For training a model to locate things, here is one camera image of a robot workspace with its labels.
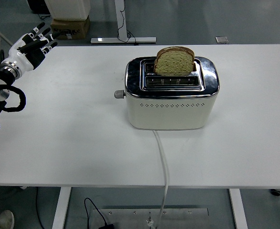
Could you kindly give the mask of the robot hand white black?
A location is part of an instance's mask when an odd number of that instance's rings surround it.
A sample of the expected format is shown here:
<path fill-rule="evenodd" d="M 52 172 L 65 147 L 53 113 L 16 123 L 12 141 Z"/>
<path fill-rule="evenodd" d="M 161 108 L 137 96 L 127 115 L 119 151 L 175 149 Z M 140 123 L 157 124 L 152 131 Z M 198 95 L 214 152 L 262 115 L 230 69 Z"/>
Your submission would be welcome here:
<path fill-rule="evenodd" d="M 51 33 L 51 29 L 41 29 L 45 26 L 42 22 L 30 32 L 21 36 L 10 48 L 9 56 L 1 65 L 15 68 L 18 75 L 36 69 L 56 45 L 60 32 Z"/>

